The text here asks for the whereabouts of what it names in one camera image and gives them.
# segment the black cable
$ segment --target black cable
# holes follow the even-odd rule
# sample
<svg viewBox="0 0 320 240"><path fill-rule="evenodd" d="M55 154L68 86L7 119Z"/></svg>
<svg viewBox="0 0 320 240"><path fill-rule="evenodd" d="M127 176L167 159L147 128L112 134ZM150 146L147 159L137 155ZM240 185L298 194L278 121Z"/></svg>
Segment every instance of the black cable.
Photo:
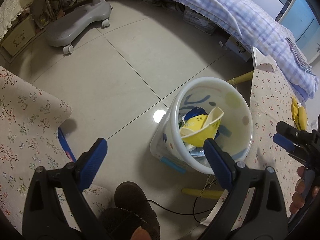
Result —
<svg viewBox="0 0 320 240"><path fill-rule="evenodd" d="M149 201L149 202L157 205L158 207L161 207L162 209L164 209L164 210L166 210L166 211L169 211L169 212L174 213L174 214L177 214L177 215L193 216L193 218L194 218L198 223L200 223L200 221L196 219L195 215L199 215L199 214L202 214L202 213L206 213L206 212L208 212L208 211L211 211L213 208L210 208L210 209L205 210L205 211L202 211L202 212L195 213L195 206L196 206L196 201L197 201L197 199L198 199L198 197L196 197L195 202L193 203L193 209L192 209L192 213L191 213L191 214L183 214L183 213L179 213L179 212L175 212L175 211L169 210L169 209L167 209L167 208L164 208L163 206L161 206L160 204L158 204L157 202L155 202L155 201L153 201L153 200L151 200L151 199L147 199L147 201Z"/></svg>

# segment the plaid bedspread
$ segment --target plaid bedspread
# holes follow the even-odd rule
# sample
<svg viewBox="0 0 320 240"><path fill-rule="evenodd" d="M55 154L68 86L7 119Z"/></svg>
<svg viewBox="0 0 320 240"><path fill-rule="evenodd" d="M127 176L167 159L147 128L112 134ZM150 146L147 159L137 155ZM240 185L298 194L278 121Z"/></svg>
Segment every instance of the plaid bedspread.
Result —
<svg viewBox="0 0 320 240"><path fill-rule="evenodd" d="M249 50L256 47L271 55L289 82L304 97L314 98L319 78L306 73L295 62L286 37L291 31L277 23L251 0L175 0L209 18Z"/></svg>

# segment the yellow wooden pole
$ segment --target yellow wooden pole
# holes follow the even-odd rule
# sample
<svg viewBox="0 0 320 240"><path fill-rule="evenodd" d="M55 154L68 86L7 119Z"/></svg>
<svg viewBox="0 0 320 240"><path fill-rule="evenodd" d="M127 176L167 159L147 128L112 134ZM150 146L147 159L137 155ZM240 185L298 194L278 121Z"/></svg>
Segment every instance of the yellow wooden pole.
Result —
<svg viewBox="0 0 320 240"><path fill-rule="evenodd" d="M219 199L223 193L223 190L201 190L193 188L183 188L182 193L195 197L210 198L210 199Z"/></svg>
<svg viewBox="0 0 320 240"><path fill-rule="evenodd" d="M245 82L245 81L248 81L248 80L252 80L252 77L253 77L253 70L248 72L248 73L246 73L246 74L238 76L236 78L230 79L227 82L229 84L231 84L231 85L237 85L237 84L240 84L242 82Z"/></svg>

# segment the screw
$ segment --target screw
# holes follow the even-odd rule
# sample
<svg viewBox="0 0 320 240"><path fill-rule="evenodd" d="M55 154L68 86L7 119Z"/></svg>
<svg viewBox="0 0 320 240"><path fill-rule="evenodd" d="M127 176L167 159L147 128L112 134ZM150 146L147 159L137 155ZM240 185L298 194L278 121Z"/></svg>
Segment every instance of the screw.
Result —
<svg viewBox="0 0 320 240"><path fill-rule="evenodd" d="M267 171L269 171L270 173L273 173L275 170L274 170L272 167L269 166L269 167L267 168Z"/></svg>
<svg viewBox="0 0 320 240"><path fill-rule="evenodd" d="M245 163L244 162L237 162L237 166L241 169L243 169L245 167Z"/></svg>
<svg viewBox="0 0 320 240"><path fill-rule="evenodd" d="M75 166L74 163L67 163L66 167L67 169L71 170Z"/></svg>
<svg viewBox="0 0 320 240"><path fill-rule="evenodd" d="M43 166L39 166L38 168L36 168L36 172L40 173L44 170Z"/></svg>

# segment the floral fabric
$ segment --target floral fabric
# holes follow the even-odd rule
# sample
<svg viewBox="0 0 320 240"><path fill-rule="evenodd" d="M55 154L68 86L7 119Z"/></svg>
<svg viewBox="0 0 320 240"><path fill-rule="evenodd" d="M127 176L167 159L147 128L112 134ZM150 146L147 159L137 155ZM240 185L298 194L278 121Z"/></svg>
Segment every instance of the floral fabric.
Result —
<svg viewBox="0 0 320 240"><path fill-rule="evenodd" d="M267 166L272 166L275 169L284 195L288 216L290 215L289 206L292 194L295 192L295 185L299 180L297 168L301 164L289 157L283 148L273 142L272 137L276 133L276 125L279 121L295 126L291 114L292 95L295 95L305 107L302 96L292 88L277 66L260 64L255 68L250 99L253 140L249 154L244 160L247 166L252 169L264 170ZM249 189L233 229L242 225L253 192L254 189ZM208 218L203 221L204 225L209 225L227 195L228 192L225 191Z"/></svg>
<svg viewBox="0 0 320 240"><path fill-rule="evenodd" d="M71 111L68 103L0 67L0 210L20 233L24 203L36 167L52 170L69 162L57 139L57 130ZM57 193L69 225L77 228L62 189ZM108 190L94 185L83 195L96 215L111 200Z"/></svg>

